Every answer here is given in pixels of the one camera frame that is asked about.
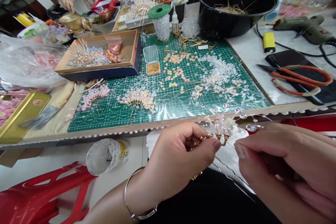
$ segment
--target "fingernail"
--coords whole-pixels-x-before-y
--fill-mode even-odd
[[[237,155],[240,159],[247,158],[246,149],[244,145],[241,145],[239,143],[235,143],[234,147],[236,148]]]
[[[215,152],[217,152],[221,147],[221,143],[220,141],[216,140],[215,142],[213,142],[212,146],[215,149]]]

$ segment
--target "green spool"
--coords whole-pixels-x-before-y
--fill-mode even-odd
[[[156,5],[148,11],[147,15],[150,19],[158,19],[167,15],[171,9],[171,6],[167,4]]]
[[[171,6],[168,4],[156,5],[148,11],[147,15],[150,19],[159,19],[167,15],[171,11],[171,9],[172,9]],[[155,35],[155,42],[161,45],[168,44],[173,39],[174,39],[174,35],[172,33],[170,34],[170,37],[168,41],[166,42],[160,41]]]

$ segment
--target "wrist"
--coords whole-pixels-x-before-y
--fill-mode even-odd
[[[136,215],[142,215],[160,203],[148,186],[144,171],[140,171],[131,178],[127,186],[126,201],[131,212]]]

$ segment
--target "green cutting mat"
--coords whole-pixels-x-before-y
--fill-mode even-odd
[[[183,51],[183,47],[178,44],[178,39],[174,38],[174,40],[168,44],[168,49],[178,52]],[[237,70],[236,74],[230,78],[228,83],[221,85],[221,87],[236,90],[236,96],[232,96],[225,91],[216,93],[213,88],[209,88],[208,90],[204,88],[202,96],[198,99],[194,99],[191,93],[195,85],[200,83],[199,81],[202,75],[212,69],[209,62],[198,62],[198,59],[190,61],[190,59],[185,58],[179,64],[169,63],[166,65],[166,62],[163,62],[166,56],[164,52],[166,46],[155,44],[154,35],[151,35],[147,37],[143,48],[152,45],[157,46],[161,74],[147,76],[146,63],[142,55],[140,75],[108,80],[107,85],[111,88],[109,96],[95,100],[92,103],[91,109],[77,111],[70,123],[68,132],[232,112],[237,108],[244,111],[269,107],[271,105],[255,85],[252,78],[241,66],[238,57],[233,53],[226,42],[217,42],[217,45],[212,51],[198,50],[197,47],[189,47],[192,44],[194,43],[187,42],[186,52],[192,53],[193,56],[196,56],[194,53],[197,52],[198,59],[206,54],[216,54],[216,56],[224,60],[226,64],[234,64]],[[167,67],[167,70],[180,67],[183,69],[185,76],[191,81],[185,82],[181,78],[175,78],[173,81],[165,81],[167,77],[167,71],[165,73],[163,72],[165,67]],[[232,82],[232,80],[239,79],[242,81],[241,85]],[[169,87],[169,83],[173,82],[177,83],[178,86]],[[183,86],[184,93],[180,91],[181,86]],[[143,88],[150,92],[155,91],[157,93],[154,99],[156,102],[155,114],[152,114],[147,109],[118,103],[117,99],[124,97],[126,92],[131,88]]]

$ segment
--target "black pants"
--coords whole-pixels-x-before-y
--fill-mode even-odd
[[[255,202],[225,175],[208,168],[141,223],[280,223],[256,195],[247,193]]]

